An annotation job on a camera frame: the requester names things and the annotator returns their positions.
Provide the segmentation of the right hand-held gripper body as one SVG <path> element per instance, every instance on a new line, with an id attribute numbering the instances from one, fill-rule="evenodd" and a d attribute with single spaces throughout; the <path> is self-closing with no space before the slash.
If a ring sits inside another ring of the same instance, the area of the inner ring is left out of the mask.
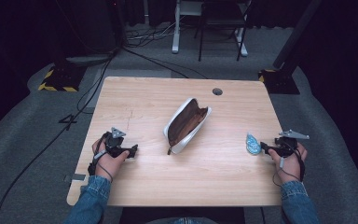
<path id="1" fill-rule="evenodd" d="M 276 147 L 274 150 L 280 157 L 288 157 L 292 155 L 297 148 L 298 139 L 309 139 L 307 134 L 298 133 L 293 130 L 279 133 L 279 138 L 275 139 Z"/>

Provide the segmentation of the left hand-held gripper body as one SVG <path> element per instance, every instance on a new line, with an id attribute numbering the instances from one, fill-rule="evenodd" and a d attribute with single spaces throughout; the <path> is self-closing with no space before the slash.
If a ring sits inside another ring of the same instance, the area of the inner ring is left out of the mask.
<path id="1" fill-rule="evenodd" d="M 122 152 L 128 150 L 130 154 L 128 155 L 129 158 L 132 157 L 131 148 L 122 148 L 121 144 L 124 141 L 124 136 L 126 134 L 121 130 L 113 127 L 110 132 L 107 132 L 107 136 L 105 138 L 105 149 L 108 151 L 108 154 L 113 158 L 119 156 Z"/>

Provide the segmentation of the blue patterned eraser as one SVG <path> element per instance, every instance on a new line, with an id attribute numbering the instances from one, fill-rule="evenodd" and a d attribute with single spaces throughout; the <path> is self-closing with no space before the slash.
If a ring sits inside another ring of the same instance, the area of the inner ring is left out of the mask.
<path id="1" fill-rule="evenodd" d="M 257 139 L 250 133 L 246 135 L 246 149 L 252 155 L 257 155 L 261 152 L 261 146 Z"/>

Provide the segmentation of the white pencil case brown lining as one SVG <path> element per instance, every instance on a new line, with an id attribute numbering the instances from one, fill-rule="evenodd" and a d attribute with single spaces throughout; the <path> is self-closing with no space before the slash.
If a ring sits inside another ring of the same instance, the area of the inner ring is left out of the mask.
<path id="1" fill-rule="evenodd" d="M 199 107 L 196 98 L 186 99 L 172 115 L 163 129 L 169 149 L 167 154 L 180 153 L 202 127 L 212 113 L 209 106 Z"/>

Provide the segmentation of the person's left hand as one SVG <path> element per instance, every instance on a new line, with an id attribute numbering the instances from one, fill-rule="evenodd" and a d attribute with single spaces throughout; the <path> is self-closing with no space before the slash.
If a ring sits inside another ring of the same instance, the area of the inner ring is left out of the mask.
<path id="1" fill-rule="evenodd" d="M 101 138 L 92 145 L 92 151 L 98 153 L 105 150 L 105 139 Z M 111 157 L 109 154 L 104 154 L 96 164 L 95 174 L 106 178 L 112 182 L 117 175 L 121 164 L 128 158 L 130 152 L 128 150 L 122 152 L 116 158 Z"/>

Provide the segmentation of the person's right hand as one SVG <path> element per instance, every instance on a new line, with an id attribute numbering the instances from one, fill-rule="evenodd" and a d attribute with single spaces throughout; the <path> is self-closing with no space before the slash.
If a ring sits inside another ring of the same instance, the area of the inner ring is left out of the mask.
<path id="1" fill-rule="evenodd" d="M 283 159 L 283 167 L 280 167 L 281 157 L 275 150 L 270 149 L 268 153 L 276 164 L 277 175 L 283 184 L 301 180 L 301 166 L 295 153 Z"/>

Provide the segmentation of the grey tape piece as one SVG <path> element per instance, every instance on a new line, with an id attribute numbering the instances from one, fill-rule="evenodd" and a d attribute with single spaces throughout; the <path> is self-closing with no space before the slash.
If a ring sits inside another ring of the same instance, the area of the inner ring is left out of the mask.
<path id="1" fill-rule="evenodd" d="M 71 175 L 66 175 L 63 178 L 63 181 L 66 183 L 72 183 L 73 181 L 84 181 L 85 178 L 86 176 L 82 174 L 71 174 Z"/>

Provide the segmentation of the black stand base hazard tape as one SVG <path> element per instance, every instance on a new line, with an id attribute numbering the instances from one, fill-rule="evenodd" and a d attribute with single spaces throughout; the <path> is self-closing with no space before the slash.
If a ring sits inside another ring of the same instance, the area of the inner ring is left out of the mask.
<path id="1" fill-rule="evenodd" d="M 40 91 L 79 91 L 87 68 L 74 63 L 54 64 L 39 85 Z"/>
<path id="2" fill-rule="evenodd" d="M 265 85 L 269 94 L 299 94 L 292 76 L 287 76 L 280 70 L 260 70 L 258 79 Z"/>

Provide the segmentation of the black chair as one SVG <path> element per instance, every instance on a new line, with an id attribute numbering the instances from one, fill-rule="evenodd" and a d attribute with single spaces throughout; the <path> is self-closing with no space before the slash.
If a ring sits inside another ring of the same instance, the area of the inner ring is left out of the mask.
<path id="1" fill-rule="evenodd" d="M 247 16 L 253 9 L 255 0 L 203 0 L 200 19 L 194 37 L 200 35 L 199 57 L 201 61 L 204 31 L 208 28 L 231 30 L 238 47 L 237 61 L 242 55 L 246 32 Z"/>

